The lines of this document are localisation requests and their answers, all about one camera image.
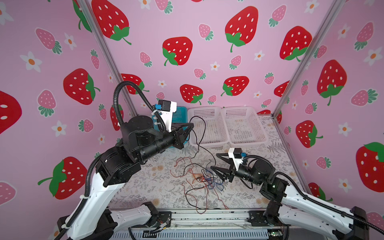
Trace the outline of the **teal plastic basket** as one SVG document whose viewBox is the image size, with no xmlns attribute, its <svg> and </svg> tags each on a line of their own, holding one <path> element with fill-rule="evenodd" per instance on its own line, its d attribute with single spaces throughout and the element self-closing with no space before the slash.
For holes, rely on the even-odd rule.
<svg viewBox="0 0 384 240">
<path fill-rule="evenodd" d="M 154 123 L 154 129 L 156 131 L 159 130 L 160 123 L 157 121 L 157 117 L 155 114 L 151 114 L 153 123 Z M 173 113 L 172 116 L 172 123 L 173 124 L 185 124 L 187 123 L 187 108 L 186 107 L 177 107 L 177 110 Z"/>
</svg>

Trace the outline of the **white plastic basket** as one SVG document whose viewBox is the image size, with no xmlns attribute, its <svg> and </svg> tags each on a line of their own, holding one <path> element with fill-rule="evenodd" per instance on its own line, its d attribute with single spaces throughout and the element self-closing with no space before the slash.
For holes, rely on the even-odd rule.
<svg viewBox="0 0 384 240">
<path fill-rule="evenodd" d="M 189 143 L 197 148 L 220 147 L 229 143 L 227 126 L 219 107 L 200 107 L 189 109 L 188 123 L 193 123 L 194 133 L 191 133 Z"/>
<path fill-rule="evenodd" d="M 231 147 L 242 148 L 268 142 L 268 135 L 252 107 L 223 108 L 221 114 Z"/>
</svg>

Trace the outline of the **right white plastic basket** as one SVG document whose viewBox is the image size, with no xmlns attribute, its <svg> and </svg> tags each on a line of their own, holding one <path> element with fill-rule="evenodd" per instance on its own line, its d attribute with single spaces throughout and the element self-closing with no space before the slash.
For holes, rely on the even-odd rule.
<svg viewBox="0 0 384 240">
<path fill-rule="evenodd" d="M 242 148 L 268 142 L 268 135 L 252 107 L 223 108 L 221 114 L 231 147 Z"/>
</svg>

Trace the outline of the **left corner aluminium post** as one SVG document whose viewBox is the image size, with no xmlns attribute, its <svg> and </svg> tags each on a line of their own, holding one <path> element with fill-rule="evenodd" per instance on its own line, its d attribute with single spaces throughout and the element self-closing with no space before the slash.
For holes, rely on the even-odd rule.
<svg viewBox="0 0 384 240">
<path fill-rule="evenodd" d="M 91 29 L 91 33 L 95 37 L 104 59 L 112 73 L 114 82 L 116 85 L 120 84 L 123 82 L 123 78 L 107 45 L 105 36 L 102 34 L 100 26 L 96 20 L 96 15 L 92 10 L 91 1 L 73 1 L 73 4 L 77 6 L 77 11 L 80 11 L 80 19 L 85 22 L 89 29 Z"/>
</svg>

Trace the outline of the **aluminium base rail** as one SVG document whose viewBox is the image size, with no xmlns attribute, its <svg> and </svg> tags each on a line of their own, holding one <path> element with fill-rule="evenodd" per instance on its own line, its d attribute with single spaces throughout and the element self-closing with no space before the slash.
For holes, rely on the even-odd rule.
<svg viewBox="0 0 384 240">
<path fill-rule="evenodd" d="M 165 229 L 136 226 L 113 234 L 113 240 L 326 240 L 327 237 L 292 224 L 262 223 L 263 209 L 161 209 Z"/>
</svg>

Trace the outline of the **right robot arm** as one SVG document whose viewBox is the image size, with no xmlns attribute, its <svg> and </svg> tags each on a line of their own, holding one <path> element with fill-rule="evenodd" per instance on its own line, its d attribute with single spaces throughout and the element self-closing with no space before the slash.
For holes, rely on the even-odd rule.
<svg viewBox="0 0 384 240">
<path fill-rule="evenodd" d="M 237 148 L 216 156 L 229 164 L 227 169 L 211 167 L 222 181 L 238 178 L 260 187 L 262 196 L 270 201 L 264 212 L 268 225 L 296 226 L 330 240 L 368 240 L 370 230 L 384 232 L 369 223 L 367 213 L 359 207 L 343 208 L 304 193 L 289 175 L 277 172 L 265 158 L 246 155 Z"/>
</svg>

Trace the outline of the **corner aluminium post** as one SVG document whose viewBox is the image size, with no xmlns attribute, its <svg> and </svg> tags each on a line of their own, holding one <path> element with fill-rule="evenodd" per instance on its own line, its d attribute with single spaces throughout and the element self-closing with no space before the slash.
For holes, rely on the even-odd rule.
<svg viewBox="0 0 384 240">
<path fill-rule="evenodd" d="M 73 1 L 73 4 L 77 6 L 77 11 L 80 11 L 80 19 L 85 22 L 89 29 L 91 29 L 91 33 L 95 37 L 104 59 L 112 73 L 114 82 L 116 85 L 120 84 L 123 82 L 123 78 L 107 45 L 105 36 L 102 34 L 100 26 L 96 20 L 96 15 L 92 10 L 91 1 Z"/>
<path fill-rule="evenodd" d="M 307 64 L 311 61 L 313 54 L 315 53 L 315 50 L 317 49 L 318 45 L 323 41 L 323 39 L 326 37 L 327 32 L 329 31 L 330 27 L 332 26 L 333 22 L 337 18 L 339 12 L 343 8 L 346 1 L 343 0 L 335 0 L 332 2 L 329 10 L 327 11 L 323 21 L 321 22 L 315 36 L 313 37 L 313 40 L 306 51 L 304 57 L 301 59 L 301 62 L 299 63 L 298 67 L 296 68 L 293 76 L 290 79 L 290 83 L 288 84 L 283 97 L 279 101 L 279 104 L 277 105 L 274 113 L 272 114 L 273 120 L 277 120 L 277 116 L 279 112 L 282 110 L 283 106 L 285 105 L 288 97 L 294 90 L 295 86 L 297 85 L 298 81 L 300 80 L 301 76 L 306 70 Z"/>
</svg>

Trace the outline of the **right corner aluminium post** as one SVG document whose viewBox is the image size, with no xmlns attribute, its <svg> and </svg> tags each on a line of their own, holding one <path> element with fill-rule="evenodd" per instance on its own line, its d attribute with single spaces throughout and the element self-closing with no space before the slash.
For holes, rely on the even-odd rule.
<svg viewBox="0 0 384 240">
<path fill-rule="evenodd" d="M 332 2 L 329 10 L 327 11 L 323 21 L 321 22 L 315 36 L 313 37 L 313 40 L 306 51 L 304 57 L 301 59 L 301 62 L 299 63 L 298 67 L 296 68 L 293 76 L 290 79 L 290 83 L 288 84 L 283 97 L 279 101 L 279 104 L 277 105 L 274 113 L 272 114 L 273 120 L 277 120 L 277 116 L 279 112 L 282 110 L 283 106 L 285 105 L 288 97 L 294 90 L 295 86 L 297 85 L 298 81 L 300 80 L 301 76 L 306 70 L 307 64 L 311 61 L 313 54 L 315 53 L 315 50 L 317 49 L 318 45 L 323 41 L 323 39 L 326 37 L 327 32 L 329 31 L 330 27 L 332 26 L 333 22 L 337 18 L 339 12 L 343 8 L 346 1 L 343 0 L 335 0 Z"/>
</svg>

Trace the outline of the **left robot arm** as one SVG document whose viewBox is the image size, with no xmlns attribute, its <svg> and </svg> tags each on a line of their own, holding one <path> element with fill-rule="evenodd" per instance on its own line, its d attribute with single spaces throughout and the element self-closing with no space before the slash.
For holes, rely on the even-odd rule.
<svg viewBox="0 0 384 240">
<path fill-rule="evenodd" d="M 71 215 L 58 220 L 57 239 L 108 240 L 114 233 L 136 226 L 156 227 L 157 232 L 166 226 L 160 222 L 159 211 L 151 202 L 125 211 L 113 211 L 108 206 L 115 194 L 150 158 L 170 147 L 183 149 L 194 125 L 173 123 L 175 102 L 161 101 L 152 105 L 147 99 L 144 102 L 152 116 L 136 116 L 125 122 L 120 113 L 119 96 L 127 86 L 132 86 L 141 98 L 145 97 L 132 82 L 123 81 L 117 85 L 113 107 L 122 139 L 91 163 L 80 203 Z"/>
</svg>

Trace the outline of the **middle white plastic basket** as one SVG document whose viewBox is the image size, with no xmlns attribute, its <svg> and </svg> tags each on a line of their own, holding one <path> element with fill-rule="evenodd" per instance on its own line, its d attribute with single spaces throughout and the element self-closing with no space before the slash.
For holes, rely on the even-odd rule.
<svg viewBox="0 0 384 240">
<path fill-rule="evenodd" d="M 197 148 L 220 147 L 229 143 L 227 126 L 219 107 L 200 107 L 189 109 L 188 123 L 193 123 L 194 133 L 191 133 L 189 143 Z"/>
</svg>

